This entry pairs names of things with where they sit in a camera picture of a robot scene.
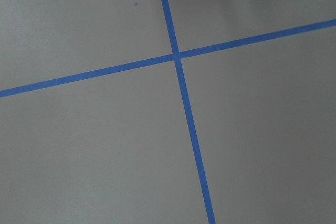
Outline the blue tape line lengthwise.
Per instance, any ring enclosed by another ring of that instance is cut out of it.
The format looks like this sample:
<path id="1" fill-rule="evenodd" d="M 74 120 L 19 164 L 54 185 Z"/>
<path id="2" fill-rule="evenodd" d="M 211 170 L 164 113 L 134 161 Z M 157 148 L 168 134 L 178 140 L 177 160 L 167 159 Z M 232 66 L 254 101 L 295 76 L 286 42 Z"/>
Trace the blue tape line lengthwise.
<path id="1" fill-rule="evenodd" d="M 175 65 L 177 79 L 179 82 L 179 89 L 180 89 L 181 98 L 183 102 L 186 122 L 187 122 L 188 131 L 189 131 L 189 135 L 191 139 L 191 145 L 192 145 L 193 155 L 194 155 L 195 164 L 197 168 L 199 184 L 200 184 L 202 195 L 203 195 L 203 201 L 204 201 L 204 206 L 206 210 L 207 220 L 208 220 L 208 223 L 215 223 L 216 222 L 215 214 L 213 210 L 211 195 L 209 192 L 201 148 L 199 145 L 197 131 L 196 131 L 195 122 L 193 118 L 190 98 L 188 95 L 186 79 L 185 79 L 184 69 L 182 65 L 181 52 L 178 47 L 178 42 L 177 42 L 177 37 L 175 33 L 174 22 L 173 22 L 173 17 L 171 14 L 169 0 L 161 0 L 161 3 L 162 3 L 163 12 L 164 12 L 169 41 L 171 45 L 172 57 L 173 57 L 174 65 Z"/>

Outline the blue tape line crosswise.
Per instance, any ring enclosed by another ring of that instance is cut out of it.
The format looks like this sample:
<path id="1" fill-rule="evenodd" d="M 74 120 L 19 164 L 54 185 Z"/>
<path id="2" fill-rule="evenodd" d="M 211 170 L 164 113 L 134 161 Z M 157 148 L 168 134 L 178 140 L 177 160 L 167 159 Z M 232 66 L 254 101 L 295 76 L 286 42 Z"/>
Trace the blue tape line crosswise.
<path id="1" fill-rule="evenodd" d="M 223 43 L 219 43 L 219 44 L 214 44 L 214 45 L 210 45 L 210 46 L 205 46 L 205 47 L 201 47 L 201 48 L 190 49 L 190 50 L 182 51 L 178 55 L 182 59 L 183 58 L 188 58 L 188 57 L 194 57 L 194 56 L 199 56 L 199 55 L 203 55 L 203 54 L 208 54 L 208 53 L 211 53 L 211 52 L 217 52 L 217 51 L 222 51 L 222 50 L 226 50 L 226 49 L 241 47 L 241 46 L 245 46 L 245 45 L 251 45 L 251 44 L 255 44 L 255 43 L 259 43 L 259 42 L 263 42 L 263 41 L 278 39 L 278 38 L 287 37 L 287 36 L 293 36 L 293 35 L 297 35 L 297 34 L 307 33 L 307 32 L 320 30 L 320 29 L 325 29 L 325 28 L 330 28 L 330 27 L 334 27 L 334 26 L 335 26 L 335 19 L 332 19 L 332 20 L 313 23 L 313 24 L 309 24 L 309 25 L 303 25 L 303 26 L 299 26 L 299 27 L 274 31 L 274 32 L 271 32 L 271 33 L 266 33 L 266 34 L 241 38 L 241 39 L 238 39 L 238 40 L 232 40 L 232 41 L 223 42 Z M 92 79 L 92 78 L 96 78 L 96 77 L 106 76 L 106 75 L 114 74 L 114 73 L 118 73 L 118 72 L 124 72 L 124 71 L 132 70 L 132 69 L 158 65 L 158 64 L 161 64 L 161 63 L 166 63 L 166 62 L 173 61 L 174 59 L 175 59 L 175 57 L 172 54 L 169 54 L 169 55 L 158 56 L 158 57 L 154 57 L 154 58 L 150 58 L 150 59 L 125 63 L 125 64 L 122 64 L 122 65 L 107 67 L 107 68 L 103 68 L 103 69 L 88 71 L 88 72 L 84 72 L 84 73 L 74 74 L 74 75 L 65 76 L 65 77 L 61 77 L 61 78 L 46 80 L 46 81 L 42 81 L 42 82 L 31 83 L 31 84 L 27 84 L 27 85 L 20 86 L 20 87 L 14 87 L 14 88 L 2 90 L 1 91 L 1 97 L 2 98 L 3 97 L 9 97 L 9 96 L 13 96 L 13 95 L 21 94 L 21 93 L 26 93 L 26 92 L 36 91 L 36 90 L 40 90 L 40 89 L 60 86 L 60 85 L 68 84 L 68 83 L 72 83 L 72 82 L 77 82 L 77 81 Z"/>

